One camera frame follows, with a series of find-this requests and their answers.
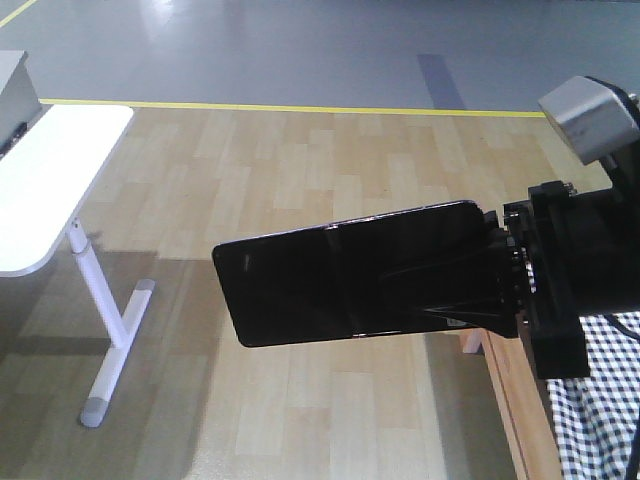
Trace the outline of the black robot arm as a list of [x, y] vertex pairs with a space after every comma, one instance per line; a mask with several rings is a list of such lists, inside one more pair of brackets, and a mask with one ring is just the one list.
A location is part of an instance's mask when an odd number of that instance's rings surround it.
[[385, 272], [392, 309], [444, 327], [450, 320], [520, 337], [541, 379], [590, 375], [581, 318], [639, 306], [639, 108], [627, 94], [542, 109], [578, 158], [601, 165], [603, 190], [564, 182], [484, 214], [465, 241]]

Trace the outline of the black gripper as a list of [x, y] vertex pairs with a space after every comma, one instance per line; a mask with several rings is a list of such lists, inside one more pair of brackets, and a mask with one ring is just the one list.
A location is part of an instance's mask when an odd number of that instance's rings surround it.
[[[515, 280], [513, 248], [493, 210], [483, 214], [481, 243], [382, 274], [385, 305], [430, 323], [456, 320], [505, 338], [517, 337], [519, 329], [537, 378], [588, 377], [586, 339], [563, 252], [571, 188], [546, 182], [529, 188], [526, 200], [504, 206], [518, 255]], [[522, 302], [518, 327], [516, 292]]]

